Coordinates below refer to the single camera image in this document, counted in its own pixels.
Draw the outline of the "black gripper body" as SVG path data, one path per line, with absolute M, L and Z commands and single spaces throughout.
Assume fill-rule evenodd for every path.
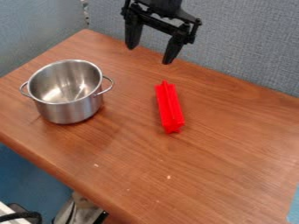
M 192 44 L 201 20 L 184 11 L 182 0 L 125 0 L 121 16 L 132 11 L 141 19 L 144 26 L 170 36 L 185 36 L 184 44 Z

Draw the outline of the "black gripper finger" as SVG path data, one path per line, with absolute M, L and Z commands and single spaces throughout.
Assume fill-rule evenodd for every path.
M 170 64 L 173 62 L 173 59 L 176 58 L 180 50 L 182 49 L 184 46 L 184 35 L 173 35 L 168 41 L 165 51 L 164 51 L 164 56 L 162 56 L 162 63 L 165 65 Z
M 125 46 L 129 50 L 133 50 L 138 45 L 142 27 L 144 24 L 140 17 L 129 11 L 125 14 Z

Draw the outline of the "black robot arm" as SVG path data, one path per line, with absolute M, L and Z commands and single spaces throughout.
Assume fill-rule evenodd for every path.
M 144 26 L 170 36 L 162 55 L 165 65 L 173 62 L 182 46 L 192 44 L 201 20 L 181 8 L 182 0 L 125 0 L 125 46 L 133 50 L 140 43 Z

